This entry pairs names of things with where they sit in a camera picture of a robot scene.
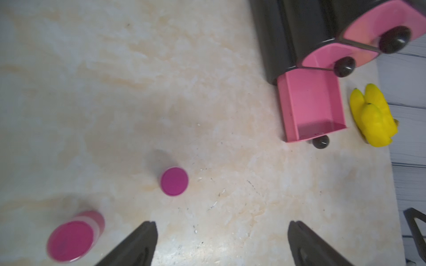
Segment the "small pink cup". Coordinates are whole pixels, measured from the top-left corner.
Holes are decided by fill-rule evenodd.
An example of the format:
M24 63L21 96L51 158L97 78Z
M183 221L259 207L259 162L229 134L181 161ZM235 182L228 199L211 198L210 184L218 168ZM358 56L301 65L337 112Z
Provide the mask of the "small pink cup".
M52 232L47 254L61 263L78 260L96 244L104 229L105 220L99 212L81 212Z
M171 167L160 177L160 186L168 196L179 196L188 187L189 178L186 171L180 167Z

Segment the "pink storage box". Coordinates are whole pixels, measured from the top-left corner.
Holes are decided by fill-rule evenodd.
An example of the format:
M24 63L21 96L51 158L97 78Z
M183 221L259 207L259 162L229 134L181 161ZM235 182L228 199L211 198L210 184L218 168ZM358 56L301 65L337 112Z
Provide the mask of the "pink storage box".
M277 79L286 142L346 128L339 80L332 71L294 69Z

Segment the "black object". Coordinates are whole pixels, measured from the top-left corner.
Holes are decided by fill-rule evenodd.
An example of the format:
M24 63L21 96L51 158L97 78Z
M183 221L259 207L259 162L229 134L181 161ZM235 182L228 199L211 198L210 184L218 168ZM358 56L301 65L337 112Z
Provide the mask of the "black object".
M356 20L389 0L249 1L262 51L266 79L274 85L276 79L285 72L304 68L303 60L328 44L340 43L348 48L355 46L375 52L392 53L403 48L411 37L411 32L408 34L408 31L402 30L403 26L398 26L382 34L380 40L377 40L382 43L380 47L377 47L376 40L360 38L359 41L365 43L359 43L344 38L345 31ZM426 17L425 0L403 1ZM342 46L330 46L330 54L333 51L342 51ZM341 63L326 66L326 70L334 70L340 76L350 74L349 71L343 72L343 68L337 69L340 65ZM319 69L314 65L308 66L306 68Z
M96 266L150 266L157 239L155 222L143 222Z
M334 63L334 74L338 77L346 77L351 74L355 69L356 63L355 59L347 56L340 58Z
M417 218L426 223L426 215L414 208L409 208L404 211L404 216L407 220L408 227L413 234L413 240L416 244L417 252L419 253L420 258L422 258L422 260L426 263L426 243L416 221L414 220Z
M278 0L250 0L256 25L266 80L276 85L276 79L296 68L296 56L286 20L283 3Z
M384 54L393 54L404 48L411 39L411 30L398 26L383 33L379 41L379 49Z
M301 221L290 222L288 243L296 266L353 266Z
M330 138L327 135L316 137L312 140L312 144L317 149L326 148L329 143L330 143Z

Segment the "marble countertop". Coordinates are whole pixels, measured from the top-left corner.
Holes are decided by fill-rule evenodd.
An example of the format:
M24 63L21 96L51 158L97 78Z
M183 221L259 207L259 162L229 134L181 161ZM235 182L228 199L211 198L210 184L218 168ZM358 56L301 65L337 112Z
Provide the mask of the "marble countertop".
M54 265L49 234L81 210L106 220L73 265L94 265L145 220L153 265L294 265L302 220L356 266L404 265L388 148L349 129L285 143L246 0L0 4L0 264ZM179 165L187 191L157 177Z

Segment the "pink lid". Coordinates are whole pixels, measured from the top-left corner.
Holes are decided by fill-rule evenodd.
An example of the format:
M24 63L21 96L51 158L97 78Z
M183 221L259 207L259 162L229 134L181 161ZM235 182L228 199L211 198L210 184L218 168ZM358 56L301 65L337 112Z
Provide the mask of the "pink lid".
M71 262L85 255L94 243L92 227L83 221L60 225L47 241L47 253L58 262Z
M161 189L169 196L179 196L188 187L188 174L184 169L172 167L161 176Z

